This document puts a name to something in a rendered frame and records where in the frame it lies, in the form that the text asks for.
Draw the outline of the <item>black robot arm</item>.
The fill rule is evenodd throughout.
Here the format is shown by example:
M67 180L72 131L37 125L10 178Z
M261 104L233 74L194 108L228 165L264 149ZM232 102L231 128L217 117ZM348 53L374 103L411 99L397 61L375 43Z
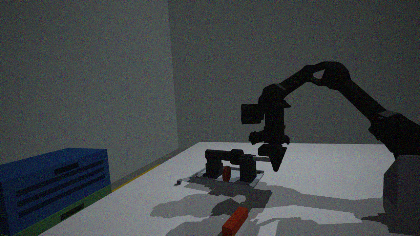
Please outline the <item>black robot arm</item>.
M313 73L324 69L321 79L313 76ZM386 110L351 80L348 70L339 62L305 65L283 82L265 87L258 104L241 105L242 124L260 124L264 116L265 123L284 123L284 108L291 107L284 100L285 96L305 82L340 91L369 119L369 132L394 153L395 160L399 155L420 156L420 125L398 112Z

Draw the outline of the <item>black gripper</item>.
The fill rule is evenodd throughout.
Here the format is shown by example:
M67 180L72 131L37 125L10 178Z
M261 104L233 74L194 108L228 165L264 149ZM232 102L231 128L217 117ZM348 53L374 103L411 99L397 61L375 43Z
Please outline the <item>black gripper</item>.
M265 123L264 130L267 130L268 144L263 144L258 148L259 156L267 156L270 158L274 172L279 170L287 147L283 147L282 144L287 143L289 145L290 138L284 135L285 124L268 124Z

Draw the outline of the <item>red-brown rectangular block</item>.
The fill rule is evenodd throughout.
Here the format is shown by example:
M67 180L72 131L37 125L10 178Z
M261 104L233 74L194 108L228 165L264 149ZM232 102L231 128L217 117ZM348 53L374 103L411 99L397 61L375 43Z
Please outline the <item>red-brown rectangular block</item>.
M247 218L248 208L238 207L222 226L222 236L235 236Z

